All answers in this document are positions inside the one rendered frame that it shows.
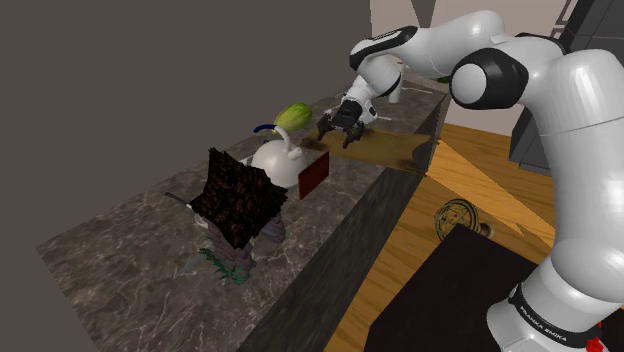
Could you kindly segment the wooden cutting board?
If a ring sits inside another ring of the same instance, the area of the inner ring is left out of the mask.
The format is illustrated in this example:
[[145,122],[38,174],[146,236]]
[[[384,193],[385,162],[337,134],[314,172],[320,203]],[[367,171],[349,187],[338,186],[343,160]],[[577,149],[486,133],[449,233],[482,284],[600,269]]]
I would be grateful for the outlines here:
[[367,128],[359,141],[350,143],[346,148],[343,142],[346,135],[338,131],[327,132],[322,140],[318,132],[312,131],[304,137],[300,146],[303,148],[329,152],[331,156],[353,159],[397,170],[425,173],[425,166],[414,159],[415,151],[425,151],[438,143],[436,137],[428,134],[416,134]]

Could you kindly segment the dark red book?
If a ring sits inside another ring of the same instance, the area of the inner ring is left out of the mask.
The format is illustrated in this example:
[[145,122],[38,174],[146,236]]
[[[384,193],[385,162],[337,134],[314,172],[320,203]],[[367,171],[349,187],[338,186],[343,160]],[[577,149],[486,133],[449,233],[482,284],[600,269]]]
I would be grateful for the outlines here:
[[298,174],[298,194],[303,200],[329,175],[330,153],[325,152]]

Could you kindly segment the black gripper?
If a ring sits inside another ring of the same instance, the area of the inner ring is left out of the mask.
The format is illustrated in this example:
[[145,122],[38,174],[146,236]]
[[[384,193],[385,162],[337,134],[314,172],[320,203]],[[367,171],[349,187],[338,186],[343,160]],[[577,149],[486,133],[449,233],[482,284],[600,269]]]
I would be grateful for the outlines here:
[[359,141],[363,135],[365,124],[358,121],[362,114],[362,106],[355,100],[344,100],[332,117],[324,113],[317,123],[317,140],[321,141],[326,133],[337,128],[343,129],[346,137],[342,147],[346,149],[352,142]]

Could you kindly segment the brass globe ornament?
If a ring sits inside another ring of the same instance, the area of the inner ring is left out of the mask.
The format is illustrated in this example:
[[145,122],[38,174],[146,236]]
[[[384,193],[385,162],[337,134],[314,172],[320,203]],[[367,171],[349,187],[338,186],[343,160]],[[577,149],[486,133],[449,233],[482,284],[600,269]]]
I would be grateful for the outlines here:
[[493,226],[490,223],[481,222],[477,208],[463,198],[448,201],[434,215],[434,227],[441,241],[445,239],[456,224],[461,224],[488,239],[494,237]]

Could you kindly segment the green mango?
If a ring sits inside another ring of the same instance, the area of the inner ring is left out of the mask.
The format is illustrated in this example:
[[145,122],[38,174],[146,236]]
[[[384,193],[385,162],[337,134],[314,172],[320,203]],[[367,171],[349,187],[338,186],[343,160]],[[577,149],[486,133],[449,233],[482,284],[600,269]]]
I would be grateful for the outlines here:
[[312,110],[307,104],[295,103],[283,109],[274,124],[287,132],[293,132],[306,127],[311,118]]

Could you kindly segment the grey knife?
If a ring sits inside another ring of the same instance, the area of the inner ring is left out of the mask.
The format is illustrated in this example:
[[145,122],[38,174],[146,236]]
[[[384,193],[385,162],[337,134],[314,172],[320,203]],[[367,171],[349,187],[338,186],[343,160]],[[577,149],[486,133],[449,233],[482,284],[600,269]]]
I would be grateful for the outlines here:
[[165,192],[164,196],[166,196],[168,198],[171,198],[171,199],[177,201],[178,203],[181,203],[183,206],[193,210],[193,207],[187,201],[183,200],[182,198],[178,197],[177,195],[175,195],[175,194],[173,194],[171,192],[168,192],[168,191]]

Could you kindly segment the white round teapot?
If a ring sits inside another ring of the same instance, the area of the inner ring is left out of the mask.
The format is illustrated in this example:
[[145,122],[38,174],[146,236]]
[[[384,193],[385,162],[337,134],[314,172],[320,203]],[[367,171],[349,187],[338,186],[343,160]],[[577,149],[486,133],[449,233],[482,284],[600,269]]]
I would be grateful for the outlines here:
[[252,157],[251,166],[263,169],[270,181],[277,186],[289,188],[298,184],[298,175],[308,166],[301,147],[294,146],[288,132],[275,124],[262,124],[253,132],[270,129],[281,140],[265,142]]

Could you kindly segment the dark robot stand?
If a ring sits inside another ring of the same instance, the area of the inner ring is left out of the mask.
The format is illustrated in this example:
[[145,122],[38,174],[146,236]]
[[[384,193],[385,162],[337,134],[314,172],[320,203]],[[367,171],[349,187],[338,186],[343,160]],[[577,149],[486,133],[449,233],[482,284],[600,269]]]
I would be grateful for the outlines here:
[[364,352],[500,352],[487,310],[535,268],[457,225],[373,322]]

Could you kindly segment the miniature house with dark roof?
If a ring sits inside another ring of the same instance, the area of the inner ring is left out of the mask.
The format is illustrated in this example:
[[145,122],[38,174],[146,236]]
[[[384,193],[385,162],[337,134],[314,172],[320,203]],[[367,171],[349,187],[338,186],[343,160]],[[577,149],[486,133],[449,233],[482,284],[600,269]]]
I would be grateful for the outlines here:
[[264,170],[210,148],[205,186],[188,204],[210,241],[199,253],[222,279],[244,283],[256,266],[252,240],[263,235],[281,243],[288,237],[281,216],[286,200],[287,190]]

